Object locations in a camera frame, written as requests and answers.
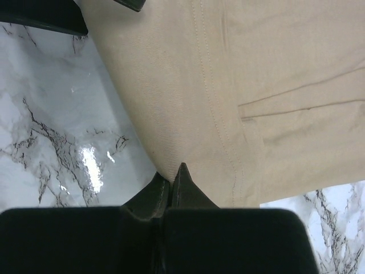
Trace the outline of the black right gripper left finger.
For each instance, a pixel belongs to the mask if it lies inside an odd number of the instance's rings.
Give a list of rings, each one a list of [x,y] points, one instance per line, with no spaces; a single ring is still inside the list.
[[[13,208],[1,214],[2,273],[159,273],[154,218],[169,183],[160,175],[113,207]]]

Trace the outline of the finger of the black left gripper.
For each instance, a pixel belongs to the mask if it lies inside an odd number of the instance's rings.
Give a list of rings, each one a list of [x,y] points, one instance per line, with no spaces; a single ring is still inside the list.
[[[1,22],[77,36],[88,34],[73,0],[1,0]]]
[[[114,0],[114,1],[135,12],[140,12],[146,2],[146,0]]]

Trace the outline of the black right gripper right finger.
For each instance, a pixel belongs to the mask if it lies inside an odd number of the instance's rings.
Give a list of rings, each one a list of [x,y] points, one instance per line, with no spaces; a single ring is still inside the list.
[[[300,218],[286,209],[218,208],[186,164],[164,214],[165,273],[317,273]]]

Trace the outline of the beige t shirt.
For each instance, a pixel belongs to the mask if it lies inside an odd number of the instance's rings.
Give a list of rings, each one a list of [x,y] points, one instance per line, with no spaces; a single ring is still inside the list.
[[[157,171],[220,207],[364,179],[363,1],[81,1]]]

